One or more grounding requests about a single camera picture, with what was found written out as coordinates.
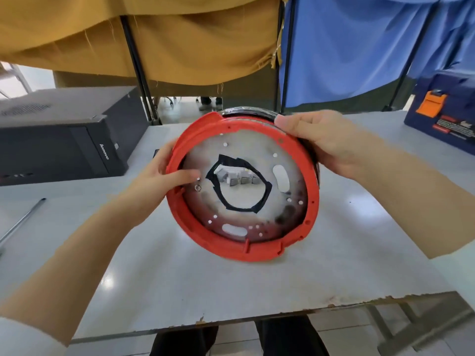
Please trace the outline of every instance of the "white sleeve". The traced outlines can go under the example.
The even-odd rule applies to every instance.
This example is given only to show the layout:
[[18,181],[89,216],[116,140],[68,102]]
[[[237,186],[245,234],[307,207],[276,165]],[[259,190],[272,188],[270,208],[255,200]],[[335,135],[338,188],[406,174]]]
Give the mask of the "white sleeve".
[[450,255],[431,260],[447,282],[475,309],[475,240]]
[[34,327],[0,317],[0,356],[63,356],[66,346]]

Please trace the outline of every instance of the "blue toolbox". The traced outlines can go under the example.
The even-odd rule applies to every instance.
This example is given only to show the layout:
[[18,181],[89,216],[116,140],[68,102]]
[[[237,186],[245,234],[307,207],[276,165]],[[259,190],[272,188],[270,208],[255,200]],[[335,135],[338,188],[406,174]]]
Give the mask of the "blue toolbox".
[[437,71],[414,94],[404,123],[475,155],[475,72]]

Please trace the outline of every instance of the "hand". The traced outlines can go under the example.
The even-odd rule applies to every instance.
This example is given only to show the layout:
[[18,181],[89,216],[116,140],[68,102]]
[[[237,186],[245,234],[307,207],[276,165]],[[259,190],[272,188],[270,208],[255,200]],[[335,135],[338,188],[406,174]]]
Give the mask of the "hand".
[[199,170],[178,170],[165,174],[175,142],[176,139],[164,145],[139,176],[116,198],[116,203],[125,207],[125,217],[132,227],[145,221],[172,188],[199,178]]
[[384,144],[336,111],[278,115],[274,124],[296,137],[312,141],[318,161],[334,173],[356,179],[366,155]]

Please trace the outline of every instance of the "person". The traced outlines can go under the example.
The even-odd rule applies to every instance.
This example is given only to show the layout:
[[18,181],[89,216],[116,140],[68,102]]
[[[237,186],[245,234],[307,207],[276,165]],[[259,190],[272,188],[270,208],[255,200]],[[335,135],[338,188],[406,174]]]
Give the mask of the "person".
[[[474,195],[338,112],[279,115],[275,125],[313,142],[325,167],[353,179],[371,193],[447,281],[475,307],[471,260],[475,255]],[[3,301],[0,355],[64,353],[127,233],[151,214],[168,190],[199,177],[197,170],[164,173],[172,148],[173,142],[162,147],[125,191],[87,219]],[[258,323],[264,355],[283,355],[289,347],[297,350],[292,353],[295,355],[326,355],[305,317],[276,320]],[[295,335],[292,329],[302,332]],[[152,354],[184,354],[176,352],[177,340],[183,337],[183,331],[157,336]],[[204,355],[199,352],[211,347],[216,329],[192,330],[186,337],[189,345],[201,350],[188,355]]]
[[[200,111],[211,111],[213,109],[213,105],[211,105],[211,97],[209,96],[200,96],[201,98],[201,106],[199,107]],[[216,111],[220,111],[223,109],[223,98],[217,97],[216,98]]]

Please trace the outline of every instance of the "black computer case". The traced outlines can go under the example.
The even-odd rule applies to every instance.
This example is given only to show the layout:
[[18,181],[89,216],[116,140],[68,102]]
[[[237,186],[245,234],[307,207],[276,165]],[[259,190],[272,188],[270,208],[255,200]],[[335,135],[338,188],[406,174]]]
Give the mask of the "black computer case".
[[0,101],[0,185],[121,176],[148,125],[136,87],[45,89]]

